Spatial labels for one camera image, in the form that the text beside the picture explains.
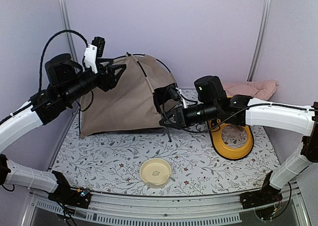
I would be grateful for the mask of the yellow double bowl holder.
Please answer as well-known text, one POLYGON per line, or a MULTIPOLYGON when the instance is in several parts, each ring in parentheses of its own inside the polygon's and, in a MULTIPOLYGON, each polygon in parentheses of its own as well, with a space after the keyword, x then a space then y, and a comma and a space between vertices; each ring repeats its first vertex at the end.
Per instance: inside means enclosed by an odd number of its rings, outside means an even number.
POLYGON ((254 146, 250 126, 223 123, 209 132, 215 152, 228 160, 240 160, 248 156, 254 146))

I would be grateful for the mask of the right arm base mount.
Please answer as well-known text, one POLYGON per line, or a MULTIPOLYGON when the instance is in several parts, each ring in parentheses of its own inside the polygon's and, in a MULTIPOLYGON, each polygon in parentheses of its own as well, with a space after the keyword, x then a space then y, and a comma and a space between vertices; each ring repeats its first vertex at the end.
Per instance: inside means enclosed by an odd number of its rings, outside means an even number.
POLYGON ((282 203, 281 193, 272 194, 261 190, 240 194, 239 201, 243 209, 254 208, 256 216, 262 221, 272 220, 282 203))

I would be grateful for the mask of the pink checkered cushion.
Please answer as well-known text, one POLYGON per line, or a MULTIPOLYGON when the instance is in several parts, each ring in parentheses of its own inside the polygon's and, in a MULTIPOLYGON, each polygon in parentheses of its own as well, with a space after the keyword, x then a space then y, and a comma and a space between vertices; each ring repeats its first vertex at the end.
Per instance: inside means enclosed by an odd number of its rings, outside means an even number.
POLYGON ((246 81, 246 82, 222 82, 222 86, 228 97, 234 95, 247 95, 261 100, 269 100, 277 91, 278 81, 246 81))

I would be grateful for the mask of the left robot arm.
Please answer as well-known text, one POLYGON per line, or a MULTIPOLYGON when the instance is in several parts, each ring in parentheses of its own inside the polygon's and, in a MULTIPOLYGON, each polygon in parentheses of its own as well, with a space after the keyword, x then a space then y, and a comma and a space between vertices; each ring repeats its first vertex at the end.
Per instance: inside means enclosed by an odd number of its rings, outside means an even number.
MULTIPOLYGON (((45 64, 48 87, 30 97, 18 110, 1 121, 0 150, 4 151, 30 132, 48 125, 95 88, 104 92, 113 89, 127 67, 125 64, 115 64, 112 59, 93 57, 91 62, 84 69, 71 60, 70 54, 60 54, 49 60, 45 64)), ((63 203, 70 203, 74 199, 74 193, 62 173, 18 164, 3 153, 0 155, 0 183, 54 193, 63 203)))

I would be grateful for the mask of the black tent pole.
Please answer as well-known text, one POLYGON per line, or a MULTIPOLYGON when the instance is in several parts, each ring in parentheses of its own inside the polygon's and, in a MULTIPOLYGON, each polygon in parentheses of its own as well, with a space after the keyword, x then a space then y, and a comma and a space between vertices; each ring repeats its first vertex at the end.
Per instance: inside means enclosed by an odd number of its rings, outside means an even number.
MULTIPOLYGON (((147 81, 147 83, 148 83, 148 86, 149 86, 149 88, 150 88, 150 90, 151 90, 151 92, 152 92, 156 110, 158 111, 158 113, 160 113, 160 116, 163 117, 163 113, 162 113, 161 107, 160 107, 160 105, 159 105, 159 103, 158 103, 158 100, 157 100, 155 91, 154 91, 154 89, 153 89, 153 87, 152 87, 152 85, 151 85, 151 83, 150 83, 150 81, 149 81, 149 79, 148 79, 147 74, 146 74, 145 70, 143 69, 142 65, 140 64, 140 62, 139 62, 139 61, 136 61, 136 63, 137 63, 137 65, 140 67, 140 69, 142 70, 142 72, 143 72, 143 74, 144 74, 144 76, 145 76, 145 78, 146 78, 146 81, 147 81)), ((171 143, 171 142, 172 142, 172 139, 171 139, 171 136, 170 136, 170 132, 169 132, 169 130, 168 130, 167 127, 164 127, 164 129, 166 130, 166 133, 167 133, 167 136, 168 136, 168 141, 171 143)))
POLYGON ((133 63, 141 69, 152 90, 176 84, 176 79, 170 69, 159 59, 147 54, 130 54, 128 52, 125 56, 131 58, 133 63))

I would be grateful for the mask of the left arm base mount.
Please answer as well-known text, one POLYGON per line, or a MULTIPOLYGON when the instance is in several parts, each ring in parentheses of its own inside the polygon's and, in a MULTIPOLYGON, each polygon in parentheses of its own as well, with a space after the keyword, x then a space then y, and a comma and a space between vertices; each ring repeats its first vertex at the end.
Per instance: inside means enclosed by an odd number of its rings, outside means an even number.
POLYGON ((48 193, 48 199, 61 205, 88 209, 91 193, 84 188, 72 189, 66 186, 58 186, 54 192, 48 193))

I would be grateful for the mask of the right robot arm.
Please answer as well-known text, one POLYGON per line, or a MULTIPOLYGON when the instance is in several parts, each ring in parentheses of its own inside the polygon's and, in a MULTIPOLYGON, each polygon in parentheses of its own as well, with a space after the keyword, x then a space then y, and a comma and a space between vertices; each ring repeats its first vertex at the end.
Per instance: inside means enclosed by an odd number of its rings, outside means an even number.
POLYGON ((198 104, 163 111, 159 124, 188 131, 190 126, 219 119, 238 126, 265 126, 302 134, 298 148, 276 170, 268 173, 257 200, 268 204, 291 179, 318 161, 318 104, 296 106, 247 95, 228 98, 218 76, 204 76, 194 83, 198 104))

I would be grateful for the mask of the beige pet tent fabric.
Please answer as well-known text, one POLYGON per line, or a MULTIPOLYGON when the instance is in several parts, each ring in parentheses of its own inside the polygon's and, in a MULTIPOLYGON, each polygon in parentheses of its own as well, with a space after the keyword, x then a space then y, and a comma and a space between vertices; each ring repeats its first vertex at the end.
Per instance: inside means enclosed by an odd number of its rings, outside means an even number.
MULTIPOLYGON (((159 128, 162 118, 156 110, 152 92, 141 69, 131 58, 124 56, 114 59, 114 64, 126 64, 116 87, 108 92, 95 88, 92 93, 80 99, 82 112, 80 137, 117 131, 133 131, 159 128)), ((176 84, 155 89, 161 109, 176 105, 165 90, 176 84)))

